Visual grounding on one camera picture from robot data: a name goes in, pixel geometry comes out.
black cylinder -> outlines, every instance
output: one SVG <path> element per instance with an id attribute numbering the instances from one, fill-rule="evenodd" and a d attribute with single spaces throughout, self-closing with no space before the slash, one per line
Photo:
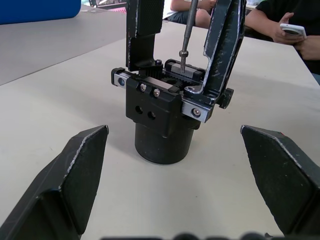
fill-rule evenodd
<path id="1" fill-rule="evenodd" d="M 135 149 L 146 160 L 156 164 L 174 164 L 185 158 L 189 151 L 193 129 L 173 132 L 162 137 L 154 130 L 135 124 Z"/>

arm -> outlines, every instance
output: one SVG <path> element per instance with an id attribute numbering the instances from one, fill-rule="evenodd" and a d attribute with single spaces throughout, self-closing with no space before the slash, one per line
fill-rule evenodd
<path id="1" fill-rule="evenodd" d="M 288 24 L 293 15 L 293 12 L 287 12 L 279 22 L 276 22 L 270 20 L 263 11 L 254 9 L 246 16 L 245 25 L 272 38 L 275 43 L 293 45 L 303 41 L 303 36 L 287 34 L 280 27 L 280 24 Z"/>
<path id="2" fill-rule="evenodd" d="M 190 9 L 191 2 L 185 0 L 172 0 L 170 9 L 176 12 L 184 12 Z"/>
<path id="3" fill-rule="evenodd" d="M 300 52 L 304 60 L 320 60 L 320 36 L 307 36 L 306 40 L 296 44 L 294 47 Z"/>
<path id="4" fill-rule="evenodd" d="M 198 9 L 210 11 L 216 4 L 216 0 L 200 0 L 198 2 Z M 185 0 L 171 0 L 170 9 L 176 12 L 185 12 L 190 9 L 191 1 Z"/>
<path id="5" fill-rule="evenodd" d="M 273 38 L 273 28 L 279 23 L 271 21 L 263 11 L 253 9 L 245 17 L 244 24 L 263 35 Z"/>

screwdriver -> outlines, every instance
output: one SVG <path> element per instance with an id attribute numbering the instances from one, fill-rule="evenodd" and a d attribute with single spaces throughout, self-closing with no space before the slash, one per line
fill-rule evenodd
<path id="1" fill-rule="evenodd" d="M 185 69 L 186 69 L 186 58 L 189 55 L 189 52 L 187 51 L 187 47 L 189 44 L 189 39 L 191 36 L 192 28 L 193 28 L 193 26 L 195 24 L 195 20 L 196 20 L 198 1 L 199 0 L 192 0 L 191 1 L 191 6 L 190 6 L 189 14 L 188 14 L 188 20 L 186 21 L 182 50 L 179 52 L 179 56 L 181 57 L 181 65 L 180 65 L 181 73 L 185 73 Z"/>

white table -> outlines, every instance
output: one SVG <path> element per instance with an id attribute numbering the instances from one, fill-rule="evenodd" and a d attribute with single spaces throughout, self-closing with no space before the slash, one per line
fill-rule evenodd
<path id="1" fill-rule="evenodd" d="M 184 29 L 163 25 L 156 59 L 178 59 Z M 188 64 L 206 67 L 205 35 L 192 31 Z M 108 124 L 100 185 L 82 240 L 170 239 L 185 231 L 201 238 L 281 234 L 256 187 L 240 127 L 281 131 L 320 163 L 320 87 L 293 47 L 245 38 L 228 85 L 235 90 L 230 106 L 216 107 L 195 131 L 187 157 L 167 166 L 146 162 L 135 150 L 125 91 L 111 85 L 111 70 L 123 66 L 124 39 L 0 87 L 0 224 L 70 137 Z"/>
<path id="2" fill-rule="evenodd" d="M 125 36 L 125 14 L 85 5 L 74 18 L 0 25 L 0 85 Z"/>

white phone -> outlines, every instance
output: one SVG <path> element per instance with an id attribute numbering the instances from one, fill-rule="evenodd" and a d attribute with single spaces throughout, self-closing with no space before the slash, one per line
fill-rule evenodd
<path id="1" fill-rule="evenodd" d="M 280 28 L 287 34 L 307 38 L 306 30 L 303 26 L 281 23 Z"/>

